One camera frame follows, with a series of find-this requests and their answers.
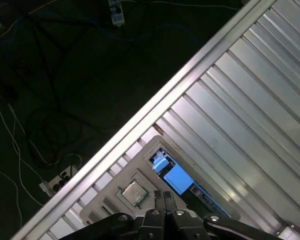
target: screw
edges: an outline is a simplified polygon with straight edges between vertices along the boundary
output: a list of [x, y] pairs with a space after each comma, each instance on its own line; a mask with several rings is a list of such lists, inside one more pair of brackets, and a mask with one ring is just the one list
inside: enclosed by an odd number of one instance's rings
[[217, 216], [211, 216], [210, 219], [213, 221], [213, 222], [218, 222], [220, 220], [219, 217]]
[[153, 211], [151, 212], [151, 214], [152, 214], [152, 215], [159, 215], [160, 212], [159, 212], [158, 210], [153, 210]]
[[128, 217], [126, 215], [121, 215], [121, 216], [118, 217], [119, 221], [125, 221], [127, 219], [128, 219]]
[[178, 210], [178, 211], [176, 211], [175, 213], [176, 213], [177, 215], [179, 215], [179, 216], [181, 216], [181, 215], [185, 214], [185, 212], [184, 212], [184, 211], [182, 211], [182, 210]]

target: black cable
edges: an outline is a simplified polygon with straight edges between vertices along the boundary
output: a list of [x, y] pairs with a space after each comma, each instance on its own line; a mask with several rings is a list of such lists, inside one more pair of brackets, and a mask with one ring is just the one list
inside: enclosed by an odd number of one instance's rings
[[[148, 46], [150, 46], [153, 41], [154, 41], [154, 37], [155, 37], [155, 26], [154, 26], [154, 21], [153, 21], [153, 17], [152, 17], [152, 14], [151, 14], [151, 5], [150, 5], [150, 1], [138, 1], [135, 5], [133, 5], [129, 11], [127, 12], [126, 14], [126, 22], [128, 21], [128, 17], [129, 17], [129, 13], [136, 7], [138, 6], [139, 4], [144, 4], [146, 9], [143, 11], [143, 14], [142, 14], [142, 17], [141, 17], [141, 20], [139, 21], [140, 24], [139, 24], [139, 27], [137, 28], [137, 34], [133, 37], [128, 37], [127, 36], [127, 33], [126, 33], [126, 28], [124, 26], [122, 26], [122, 34], [123, 34], [123, 37], [126, 39], [126, 42], [130, 44], [130, 46], [132, 47], [137, 47], [137, 48], [146, 48]], [[151, 22], [151, 25], [152, 25], [152, 31], [151, 31], [151, 35], [150, 35], [150, 40], [148, 41], [148, 43], [146, 44], [136, 44], [134, 41], [130, 41], [130, 39], [137, 39], [136, 36], [140, 36], [141, 35], [141, 30], [142, 28], [144, 27], [144, 23], [146, 21], [146, 16], [147, 14], [151, 14], [151, 19], [150, 19], [150, 22]]]
[[52, 74], [49, 71], [48, 63], [47, 63], [45, 54], [43, 52], [42, 46], [40, 44], [40, 40], [38, 38], [36, 30], [33, 29], [32, 33], [33, 33], [33, 36], [34, 36], [34, 39], [35, 39], [35, 43], [36, 43], [36, 46], [37, 46], [37, 49], [38, 49], [38, 53], [39, 53], [40, 58], [41, 58], [43, 69], [44, 69], [45, 74], [47, 75], [47, 78], [48, 78], [48, 82], [49, 82], [49, 85], [50, 85], [50, 88], [51, 88], [51, 91], [52, 91], [52, 95], [53, 95], [56, 107], [59, 111], [61, 111], [61, 103], [60, 103], [59, 96], [57, 94], [56, 87], [55, 87], [55, 84], [54, 84], [54, 76], [52, 76]]

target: corrugated metal panel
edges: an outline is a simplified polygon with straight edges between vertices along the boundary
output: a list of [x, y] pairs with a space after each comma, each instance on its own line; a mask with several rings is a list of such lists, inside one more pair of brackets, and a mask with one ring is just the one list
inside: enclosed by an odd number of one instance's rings
[[157, 124], [255, 227], [300, 226], [300, 0], [276, 2]]
[[300, 0], [266, 10], [273, 2], [250, 1], [15, 239], [42, 236], [77, 199], [78, 213], [158, 134], [197, 163], [244, 223], [269, 233], [284, 221], [300, 226]]

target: blue cable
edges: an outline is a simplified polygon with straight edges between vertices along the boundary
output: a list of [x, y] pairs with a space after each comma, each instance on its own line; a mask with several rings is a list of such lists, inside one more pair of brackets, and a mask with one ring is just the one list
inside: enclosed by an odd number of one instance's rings
[[[52, 15], [51, 12], [37, 12], [36, 15], [44, 15], [45, 17], [50, 17]], [[14, 41], [15, 41], [15, 38], [16, 38], [16, 33], [17, 33], [17, 30], [18, 30], [18, 22], [22, 19], [23, 17], [20, 17], [18, 18], [17, 20], [17, 23], [12, 27], [12, 35], [10, 36], [10, 38], [6, 39], [6, 40], [3, 40], [0, 38], [0, 42], [5, 42], [7, 41], [9, 43], [9, 45], [11, 45]], [[110, 33], [108, 32], [105, 28], [101, 27], [100, 24], [98, 23], [97, 20], [95, 19], [92, 19], [92, 18], [88, 18], [88, 17], [80, 17], [78, 18], [79, 20], [84, 20], [84, 21], [87, 21], [93, 25], [95, 25], [101, 32], [103, 32], [108, 38], [110, 39], [113, 39], [113, 40], [116, 40], [118, 42], [121, 42], [121, 43], [133, 43], [133, 42], [136, 42], [136, 41], [140, 41], [142, 39], [145, 39], [147, 37], [150, 37], [152, 34], [155, 34], [157, 33], [159, 30], [161, 29], [164, 29], [164, 28], [176, 28], [176, 29], [181, 29], [185, 32], [187, 32], [187, 34], [189, 35], [189, 37], [191, 38], [191, 40], [196, 43], [197, 45], [202, 45], [201, 42], [199, 41], [199, 39], [197, 37], [195, 37], [191, 31], [184, 25], [182, 24], [175, 24], [175, 23], [164, 23], [162, 25], [159, 25], [157, 26], [153, 31], [154, 32], [148, 32], [148, 33], [145, 33], [145, 34], [142, 34], [140, 36], [137, 36], [137, 37], [134, 37], [134, 38], [122, 38], [122, 37], [118, 37], [116, 36], [115, 34], [113, 33]]]

